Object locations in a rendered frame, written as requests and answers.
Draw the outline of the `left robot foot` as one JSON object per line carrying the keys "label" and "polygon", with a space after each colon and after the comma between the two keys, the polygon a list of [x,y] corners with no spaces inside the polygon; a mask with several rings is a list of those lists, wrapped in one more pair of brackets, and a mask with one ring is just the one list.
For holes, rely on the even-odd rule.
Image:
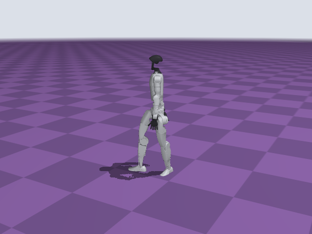
{"label": "left robot foot", "polygon": [[169,170],[168,169],[165,169],[161,174],[160,176],[166,176],[168,175],[169,173],[173,172],[173,168],[171,167]]}

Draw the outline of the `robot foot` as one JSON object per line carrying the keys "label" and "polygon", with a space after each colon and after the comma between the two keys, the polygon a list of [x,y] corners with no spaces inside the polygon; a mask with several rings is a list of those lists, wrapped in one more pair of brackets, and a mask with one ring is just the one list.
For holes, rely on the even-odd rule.
{"label": "robot foot", "polygon": [[169,170],[168,169],[165,169],[161,174],[160,176],[166,176],[168,175],[169,173],[173,172],[173,168],[171,167]]}
{"label": "robot foot", "polygon": [[129,171],[141,171],[141,172],[145,172],[146,171],[146,167],[142,166],[141,168],[137,166],[134,167],[129,167],[128,168]]}

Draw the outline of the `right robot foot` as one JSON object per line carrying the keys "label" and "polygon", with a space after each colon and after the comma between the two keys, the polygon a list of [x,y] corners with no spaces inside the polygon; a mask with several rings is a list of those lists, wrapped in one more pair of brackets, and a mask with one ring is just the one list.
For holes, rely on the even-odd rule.
{"label": "right robot foot", "polygon": [[141,172],[145,172],[146,171],[146,167],[142,166],[141,168],[137,166],[134,167],[129,167],[128,168],[129,171],[141,171]]}

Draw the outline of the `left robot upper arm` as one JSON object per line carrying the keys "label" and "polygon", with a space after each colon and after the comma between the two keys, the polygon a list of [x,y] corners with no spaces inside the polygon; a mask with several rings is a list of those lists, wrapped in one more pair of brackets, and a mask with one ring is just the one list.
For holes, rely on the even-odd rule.
{"label": "left robot upper arm", "polygon": [[158,96],[160,99],[161,76],[158,76],[158,75],[154,76],[153,83],[154,83],[155,95],[152,96],[152,101],[154,101],[154,96]]}

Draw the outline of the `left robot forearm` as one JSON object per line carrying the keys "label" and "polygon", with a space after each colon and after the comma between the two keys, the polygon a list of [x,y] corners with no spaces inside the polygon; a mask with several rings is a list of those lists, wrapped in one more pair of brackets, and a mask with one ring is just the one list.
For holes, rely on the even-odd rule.
{"label": "left robot forearm", "polygon": [[154,96],[153,119],[157,119],[159,104],[160,104],[159,97],[158,96]]}

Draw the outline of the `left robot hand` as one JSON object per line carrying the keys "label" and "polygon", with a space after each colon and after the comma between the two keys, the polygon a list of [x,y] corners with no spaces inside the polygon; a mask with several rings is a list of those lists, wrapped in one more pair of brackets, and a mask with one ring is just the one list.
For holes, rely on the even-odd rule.
{"label": "left robot hand", "polygon": [[[153,117],[153,115],[152,115],[152,117]],[[153,118],[152,118],[152,121],[151,121],[151,123],[149,123],[148,126],[150,126],[150,124],[151,124],[151,128],[153,127],[153,130],[154,130],[154,127],[155,127],[155,130],[156,130],[156,129],[158,130],[158,128],[157,128],[157,126],[158,126],[157,120],[158,120],[158,116],[157,116],[157,119],[153,119]],[[150,128],[150,129],[151,129],[151,128]]]}

